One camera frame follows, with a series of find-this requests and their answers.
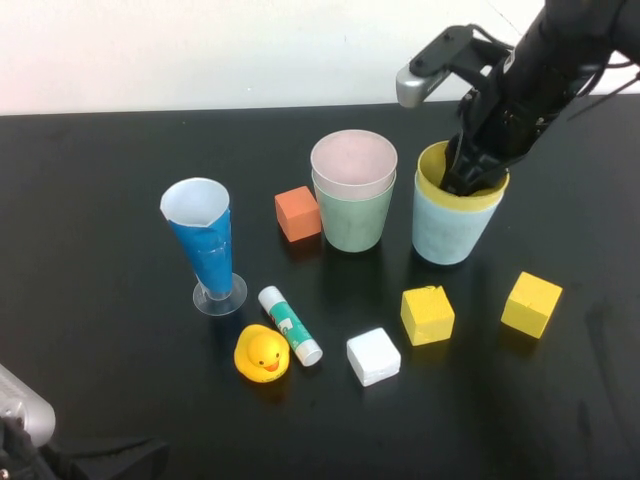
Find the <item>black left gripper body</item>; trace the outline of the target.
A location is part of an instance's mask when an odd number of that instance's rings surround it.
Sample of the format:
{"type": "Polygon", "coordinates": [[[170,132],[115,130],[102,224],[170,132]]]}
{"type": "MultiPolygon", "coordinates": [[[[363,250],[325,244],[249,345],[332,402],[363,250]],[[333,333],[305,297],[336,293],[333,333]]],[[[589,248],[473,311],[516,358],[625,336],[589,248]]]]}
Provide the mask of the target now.
{"type": "Polygon", "coordinates": [[[15,419],[1,421],[3,479],[158,479],[169,445],[157,438],[89,439],[37,447],[15,419]]]}

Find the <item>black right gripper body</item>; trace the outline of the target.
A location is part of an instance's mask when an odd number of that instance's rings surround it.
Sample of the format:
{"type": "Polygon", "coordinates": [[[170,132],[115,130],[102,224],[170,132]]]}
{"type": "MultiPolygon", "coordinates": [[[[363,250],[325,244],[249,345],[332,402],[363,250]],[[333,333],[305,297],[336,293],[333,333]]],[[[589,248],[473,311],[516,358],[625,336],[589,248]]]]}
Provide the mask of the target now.
{"type": "Polygon", "coordinates": [[[570,103],[570,57],[511,54],[462,113],[459,168],[505,168],[531,149],[570,103]]]}

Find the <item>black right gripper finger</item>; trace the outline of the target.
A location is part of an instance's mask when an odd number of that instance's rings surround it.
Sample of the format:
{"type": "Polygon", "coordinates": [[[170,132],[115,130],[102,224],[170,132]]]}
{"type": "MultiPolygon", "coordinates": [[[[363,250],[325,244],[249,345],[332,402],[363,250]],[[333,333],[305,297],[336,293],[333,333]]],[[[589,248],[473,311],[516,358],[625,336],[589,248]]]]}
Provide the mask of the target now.
{"type": "Polygon", "coordinates": [[[457,159],[459,195],[493,188],[505,173],[504,163],[486,152],[463,152],[457,159]]]}
{"type": "Polygon", "coordinates": [[[445,171],[442,176],[443,190],[463,190],[464,178],[464,138],[453,137],[445,148],[445,171]]]}

